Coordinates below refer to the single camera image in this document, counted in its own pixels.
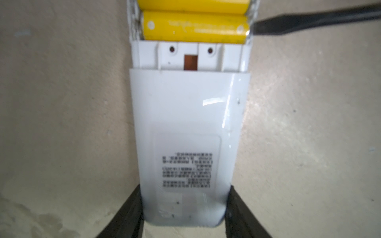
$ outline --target yellow battery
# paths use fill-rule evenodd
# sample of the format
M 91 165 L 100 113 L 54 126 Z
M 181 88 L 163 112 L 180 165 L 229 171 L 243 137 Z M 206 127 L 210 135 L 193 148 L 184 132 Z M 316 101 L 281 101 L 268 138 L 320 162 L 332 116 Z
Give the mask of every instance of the yellow battery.
M 250 0 L 138 0 L 142 10 L 245 14 Z
M 249 34 L 243 15 L 145 10 L 141 24 L 145 40 L 244 44 Z

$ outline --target beige surface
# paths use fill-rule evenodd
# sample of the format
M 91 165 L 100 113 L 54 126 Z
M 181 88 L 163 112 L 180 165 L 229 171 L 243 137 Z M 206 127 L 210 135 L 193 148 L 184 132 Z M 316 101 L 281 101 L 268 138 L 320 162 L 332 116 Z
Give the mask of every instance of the beige surface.
M 267 0 L 259 17 L 366 1 L 335 2 Z M 125 12 L 0 2 L 1 238 L 92 238 L 138 184 Z M 381 22 L 256 38 L 233 184 L 275 238 L 381 237 L 380 39 Z

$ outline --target white device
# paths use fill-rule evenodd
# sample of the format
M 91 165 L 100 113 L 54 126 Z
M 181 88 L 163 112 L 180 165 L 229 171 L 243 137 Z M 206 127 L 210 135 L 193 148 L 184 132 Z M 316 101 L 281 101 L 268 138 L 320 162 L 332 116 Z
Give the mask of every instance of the white device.
M 223 220 L 250 82 L 245 44 L 143 40 L 128 3 L 130 82 L 144 218 L 215 227 Z M 258 3 L 254 1 L 252 20 Z M 184 70 L 197 56 L 197 70 Z

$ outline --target white plastic housing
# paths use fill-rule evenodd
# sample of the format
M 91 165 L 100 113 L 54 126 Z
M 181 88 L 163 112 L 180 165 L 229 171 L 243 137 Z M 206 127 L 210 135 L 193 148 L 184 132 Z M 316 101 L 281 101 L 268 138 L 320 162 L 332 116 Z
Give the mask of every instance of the white plastic housing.
M 131 69 L 130 78 L 144 218 L 156 225 L 218 225 L 250 74 Z
M 131 42 L 133 67 L 139 69 L 183 70 L 184 56 L 197 55 L 198 71 L 247 72 L 250 51 L 251 44 Z

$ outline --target label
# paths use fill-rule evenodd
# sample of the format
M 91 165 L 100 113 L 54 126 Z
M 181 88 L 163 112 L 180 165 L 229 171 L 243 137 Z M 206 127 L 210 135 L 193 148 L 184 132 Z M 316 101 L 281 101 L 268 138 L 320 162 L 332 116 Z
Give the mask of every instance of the label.
M 216 135 L 157 135 L 157 186 L 168 192 L 214 189 L 220 144 L 221 138 Z
M 164 188 L 210 188 L 213 153 L 177 152 L 162 161 Z

